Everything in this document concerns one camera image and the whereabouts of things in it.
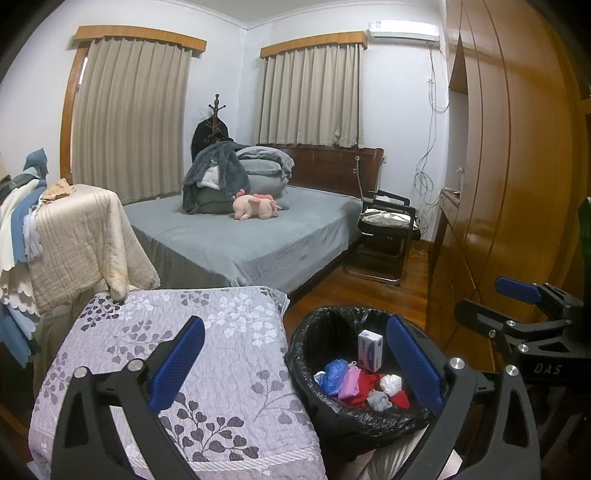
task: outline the floral quilt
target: floral quilt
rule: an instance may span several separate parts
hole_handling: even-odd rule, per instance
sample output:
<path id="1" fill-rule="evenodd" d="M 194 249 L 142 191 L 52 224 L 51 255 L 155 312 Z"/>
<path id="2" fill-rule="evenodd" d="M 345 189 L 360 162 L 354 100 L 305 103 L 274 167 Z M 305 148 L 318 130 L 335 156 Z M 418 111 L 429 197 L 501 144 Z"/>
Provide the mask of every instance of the floral quilt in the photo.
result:
<path id="1" fill-rule="evenodd" d="M 173 338 L 191 315 L 203 319 L 205 346 L 162 425 L 189 465 L 208 479 L 326 479 L 318 438 L 283 356 L 287 296 L 266 287 L 99 293 L 82 311 L 37 398 L 31 453 L 49 478 L 61 403 L 72 372 L 121 369 Z M 120 408 L 112 407 L 135 472 L 150 479 Z"/>

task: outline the gray blanket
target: gray blanket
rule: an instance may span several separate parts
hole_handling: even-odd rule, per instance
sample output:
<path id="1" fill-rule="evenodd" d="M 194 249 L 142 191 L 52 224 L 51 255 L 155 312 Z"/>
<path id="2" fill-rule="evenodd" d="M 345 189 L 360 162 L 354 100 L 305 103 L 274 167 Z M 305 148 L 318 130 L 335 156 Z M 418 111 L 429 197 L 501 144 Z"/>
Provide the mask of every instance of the gray blanket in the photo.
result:
<path id="1" fill-rule="evenodd" d="M 281 179 L 291 178 L 291 169 L 295 162 L 287 153 L 272 147 L 246 147 L 236 152 L 238 160 L 243 158 L 262 158 L 263 160 L 276 161 L 281 165 L 282 175 Z"/>
<path id="2" fill-rule="evenodd" d="M 246 170 L 236 157 L 236 150 L 244 148 L 234 142 L 219 142 L 199 152 L 193 165 L 183 180 L 183 210 L 186 213 L 197 212 L 197 199 L 200 188 L 197 182 L 203 179 L 205 172 L 212 165 L 219 165 L 220 192 L 230 200 L 240 189 L 250 191 L 250 182 Z"/>

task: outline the wooden wardrobe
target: wooden wardrobe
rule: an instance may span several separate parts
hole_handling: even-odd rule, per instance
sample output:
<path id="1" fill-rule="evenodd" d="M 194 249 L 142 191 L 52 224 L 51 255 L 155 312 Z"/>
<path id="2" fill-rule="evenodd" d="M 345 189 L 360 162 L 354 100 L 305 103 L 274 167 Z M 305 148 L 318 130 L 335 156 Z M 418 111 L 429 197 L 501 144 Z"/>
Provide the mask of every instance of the wooden wardrobe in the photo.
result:
<path id="1" fill-rule="evenodd" d="M 525 0 L 447 0 L 450 89 L 467 94 L 462 196 L 441 196 L 427 331 L 447 356 L 494 370 L 488 339 L 453 308 L 472 299 L 522 322 L 545 318 L 495 280 L 549 282 L 582 297 L 576 210 L 589 188 L 589 85 Z"/>

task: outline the black metal chair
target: black metal chair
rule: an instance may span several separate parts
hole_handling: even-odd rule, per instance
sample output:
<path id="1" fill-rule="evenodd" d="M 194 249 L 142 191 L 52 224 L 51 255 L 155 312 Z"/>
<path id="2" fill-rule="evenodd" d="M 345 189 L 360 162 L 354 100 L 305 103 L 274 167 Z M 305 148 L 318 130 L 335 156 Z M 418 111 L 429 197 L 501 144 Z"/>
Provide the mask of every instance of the black metal chair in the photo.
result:
<path id="1" fill-rule="evenodd" d="M 411 241 L 421 238 L 417 211 L 410 206 L 409 199 L 400 195 L 383 190 L 369 193 L 373 198 L 362 198 L 357 222 L 361 234 L 358 246 L 345 261 L 343 270 L 354 277 L 395 287 L 404 275 Z M 378 196 L 401 203 L 377 199 Z"/>

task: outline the stuffed toy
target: stuffed toy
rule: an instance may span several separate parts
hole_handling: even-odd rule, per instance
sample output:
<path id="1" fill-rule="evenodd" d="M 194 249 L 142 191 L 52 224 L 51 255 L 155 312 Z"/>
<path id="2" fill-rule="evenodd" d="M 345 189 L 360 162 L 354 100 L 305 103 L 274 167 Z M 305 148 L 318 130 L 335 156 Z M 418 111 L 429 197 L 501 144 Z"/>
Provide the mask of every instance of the stuffed toy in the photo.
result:
<path id="1" fill-rule="evenodd" d="M 236 194 L 234 220 L 248 220 L 257 216 L 261 220 L 279 216 L 279 207 L 271 195 L 245 195 L 244 189 Z"/>

